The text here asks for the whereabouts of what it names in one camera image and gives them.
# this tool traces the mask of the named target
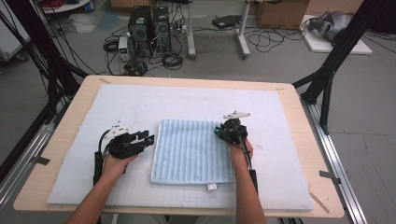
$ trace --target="small label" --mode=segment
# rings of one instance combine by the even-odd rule
[[[218,186],[216,186],[216,184],[207,184],[207,189],[208,190],[213,190],[213,189],[217,189]]]
[[[143,17],[136,20],[136,24],[143,24],[143,23],[145,23],[145,18]]]

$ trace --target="black pole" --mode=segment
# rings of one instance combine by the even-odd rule
[[[311,82],[306,92],[301,94],[301,98],[309,104],[315,104],[320,94],[325,91],[320,125],[326,134],[329,133],[327,123],[334,75],[388,1],[392,0],[364,0],[319,70],[293,83],[293,86],[298,88]]]

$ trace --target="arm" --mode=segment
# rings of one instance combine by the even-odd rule
[[[247,148],[252,156],[253,147],[248,140]],[[230,145],[230,155],[236,182],[236,223],[265,224],[265,215],[248,172],[244,151]]]
[[[124,169],[128,166],[128,163],[136,157],[137,155],[119,160],[107,154],[102,176],[66,223],[96,223],[105,207],[111,190],[116,185]]]

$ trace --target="wooden table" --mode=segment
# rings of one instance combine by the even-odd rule
[[[328,171],[308,123],[296,90],[285,83],[260,83],[200,79],[156,77],[89,76],[82,83],[72,104],[51,137],[42,157],[50,159],[48,165],[37,164],[14,203],[16,210],[74,211],[75,206],[47,204],[67,150],[71,147],[78,128],[89,111],[96,93],[102,85],[128,84],[141,86],[200,87],[241,90],[277,91],[284,108],[286,120],[304,171],[314,210],[308,213],[265,211],[268,217],[342,217],[344,209],[332,180],[319,176]],[[107,206],[108,213],[142,213],[175,215],[231,215],[230,209],[193,209],[164,207]]]

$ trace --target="forearm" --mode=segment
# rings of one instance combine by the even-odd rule
[[[69,218],[67,224],[96,223],[115,183],[116,181],[109,178],[100,178]]]
[[[236,223],[266,223],[248,168],[242,163],[242,165],[235,165],[233,169],[236,182]]]

